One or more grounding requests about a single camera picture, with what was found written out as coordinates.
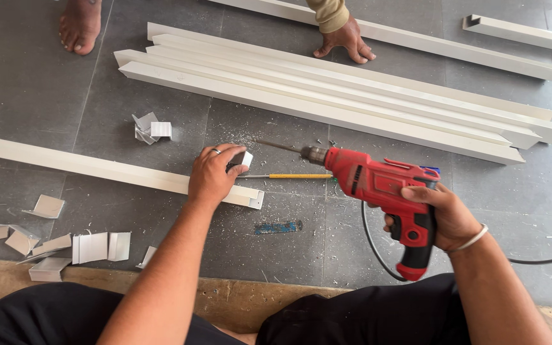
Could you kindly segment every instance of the sleeve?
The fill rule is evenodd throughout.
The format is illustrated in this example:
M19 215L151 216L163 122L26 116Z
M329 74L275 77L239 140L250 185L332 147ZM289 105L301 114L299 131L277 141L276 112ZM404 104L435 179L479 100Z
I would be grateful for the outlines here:
M344 0L306 0L306 3L317 13L318 29L324 34L338 30L349 20Z

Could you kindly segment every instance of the silver bangle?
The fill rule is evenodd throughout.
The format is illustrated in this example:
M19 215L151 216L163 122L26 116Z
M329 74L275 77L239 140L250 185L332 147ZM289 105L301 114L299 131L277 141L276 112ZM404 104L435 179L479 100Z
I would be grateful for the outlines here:
M487 224L480 224L483 226L483 229L480 230L479 233L476 234L476 236L474 236L473 238L471 238L469 241L467 241L466 243L464 243L461 247L457 248L457 249L453 249L453 250L444 250L444 253L447 253L447 254L451 254L451 253L455 253L457 252L458 250L461 250L461 249L465 249L469 246L471 246L472 244L474 244L474 242L478 241L481 237L483 237L483 235L485 234L485 232L487 232L487 230L489 230L489 228L487 227Z

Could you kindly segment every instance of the drill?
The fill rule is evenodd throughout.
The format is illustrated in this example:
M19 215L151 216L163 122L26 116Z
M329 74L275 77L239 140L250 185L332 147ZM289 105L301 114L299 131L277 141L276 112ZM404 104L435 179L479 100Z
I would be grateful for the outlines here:
M254 139L299 153L313 164L322 165L338 180L342 191L353 198L380 206L391 216L391 238L405 246L402 260L395 268L407 280L418 280L427 270L437 228L434 208L414 203L401 196L405 186L424 186L433 189L440 175L428 168L385 158L373 161L367 153L331 147L305 146L301 149Z

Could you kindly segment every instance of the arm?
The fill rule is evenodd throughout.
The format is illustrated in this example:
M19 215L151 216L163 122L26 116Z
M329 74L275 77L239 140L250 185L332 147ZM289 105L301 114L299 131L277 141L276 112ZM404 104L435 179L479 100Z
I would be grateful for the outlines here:
M456 249L482 229L470 210L442 184L436 190L405 187L402 196L435 206L435 245L440 249ZM386 221L393 223L391 217ZM551 330L489 233L449 256L472 344L552 344Z
M338 45L345 47L357 63L376 58L363 42L357 20L350 15L344 0L306 0L306 3L317 13L315 18L323 35L323 46L313 53L316 58L324 57Z
M243 146L222 144L217 154L206 147L195 159L189 198L159 249L120 302L101 334L103 344L180 344L185 342L199 277L203 242L212 214L235 178L248 170L225 172Z

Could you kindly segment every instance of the black cable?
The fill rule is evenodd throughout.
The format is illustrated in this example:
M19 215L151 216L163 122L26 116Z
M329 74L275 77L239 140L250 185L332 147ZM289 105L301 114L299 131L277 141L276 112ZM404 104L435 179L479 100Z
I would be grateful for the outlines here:
M370 230L369 230L369 226L367 224L367 219L365 217L365 205L366 205L366 202L365 201L361 201L361 219L363 220L363 228L365 230L365 234L367 235L367 240L368 242L370 242L370 247L372 247L372 251L374 252L374 255L376 256L377 259L379 259L379 262L380 264L382 265L382 267L387 271L387 273L389 273L390 276L392 276L393 278L401 281L401 282L407 282L408 279L402 277L402 276L398 276L395 272L393 272L388 266L387 264L385 263L385 261L383 260L383 258L380 256L379 254L379 251L378 249L376 248L376 245L374 244L374 240L372 239L372 236L370 235ZM518 263L520 265L545 265L545 264L548 264L548 263L552 263L552 259L548 259L548 260L518 260L518 259L513 259L513 258L508 258L508 261L512 262L512 263Z
M367 219L365 218L365 201L361 201L361 219L363 220L363 228L365 229L365 234L367 235L367 240L370 242L370 247L372 247L372 251L374 252L374 255L376 255L376 258L379 259L379 262L381 265L383 265L383 268L391 275L391 277L401 281L401 282L407 282L408 279L397 275L395 272L393 272L385 263L383 258L380 256L378 249L376 249L376 245L374 245L374 241L372 240L372 236L370 235L369 226L367 226Z

